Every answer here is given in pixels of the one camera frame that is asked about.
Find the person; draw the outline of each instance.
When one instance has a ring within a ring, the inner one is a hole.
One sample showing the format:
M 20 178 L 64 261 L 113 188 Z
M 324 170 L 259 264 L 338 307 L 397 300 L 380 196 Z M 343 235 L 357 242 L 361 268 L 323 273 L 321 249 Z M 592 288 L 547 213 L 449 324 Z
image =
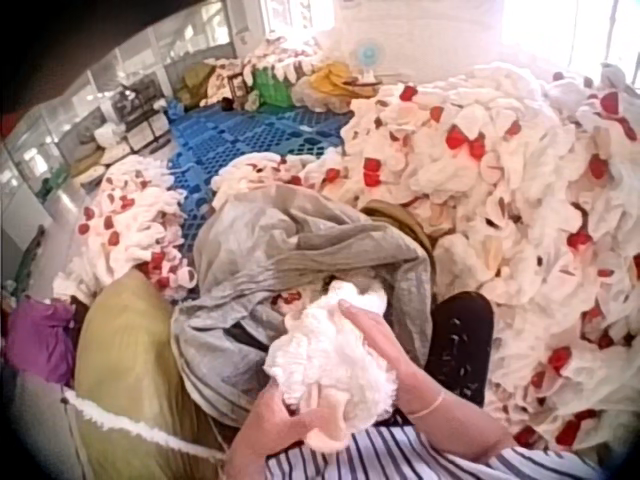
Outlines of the person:
M 233 441 L 229 479 L 580 479 L 599 470 L 568 452 L 518 447 L 482 410 L 493 336 L 493 310 L 477 293 L 460 293 L 433 311 L 424 370 L 404 352 L 385 320 L 345 301 L 341 313 L 397 373 L 399 412 L 335 454 L 292 446 L 322 425 L 322 409 L 291 416 L 275 381 L 258 396 Z

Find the woman's left hand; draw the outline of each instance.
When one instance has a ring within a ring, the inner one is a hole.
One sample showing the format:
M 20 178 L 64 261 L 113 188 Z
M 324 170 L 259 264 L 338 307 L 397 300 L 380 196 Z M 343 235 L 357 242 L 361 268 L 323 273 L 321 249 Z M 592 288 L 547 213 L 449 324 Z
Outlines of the woman's left hand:
M 229 478 L 264 478 L 268 455 L 302 440 L 307 433 L 328 419 L 327 412 L 316 408 L 291 416 L 282 401 L 275 380 L 258 395 L 253 408 L 229 450 L 226 473 Z

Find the gray cloth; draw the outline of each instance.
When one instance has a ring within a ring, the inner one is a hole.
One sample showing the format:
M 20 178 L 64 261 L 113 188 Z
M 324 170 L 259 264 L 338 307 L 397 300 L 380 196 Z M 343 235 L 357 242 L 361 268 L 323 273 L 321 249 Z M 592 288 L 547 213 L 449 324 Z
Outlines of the gray cloth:
M 210 415 L 241 426 L 268 381 L 268 346 L 285 333 L 273 295 L 330 274 L 372 268 L 386 318 L 411 358 L 431 339 L 429 258 L 395 228 L 287 185 L 242 193 L 202 227 L 194 248 L 201 298 L 176 308 L 172 346 L 187 390 Z

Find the striped shirt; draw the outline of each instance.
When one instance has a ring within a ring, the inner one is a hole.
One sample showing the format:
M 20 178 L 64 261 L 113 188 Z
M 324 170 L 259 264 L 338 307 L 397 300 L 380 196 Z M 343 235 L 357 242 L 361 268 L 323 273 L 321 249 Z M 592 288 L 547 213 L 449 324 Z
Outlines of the striped shirt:
M 600 477 L 588 461 L 571 453 L 502 451 L 487 465 L 441 453 L 412 426 L 372 427 L 352 435 L 348 448 L 321 454 L 306 446 L 292 448 L 267 461 L 272 479 L 452 479 L 578 480 Z

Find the purple cloth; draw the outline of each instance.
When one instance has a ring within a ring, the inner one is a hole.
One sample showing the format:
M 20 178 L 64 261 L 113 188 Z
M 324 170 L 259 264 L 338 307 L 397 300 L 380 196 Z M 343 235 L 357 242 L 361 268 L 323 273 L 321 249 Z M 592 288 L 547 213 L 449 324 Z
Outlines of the purple cloth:
M 75 352 L 69 338 L 73 308 L 24 297 L 9 316 L 7 362 L 48 382 L 70 385 Z

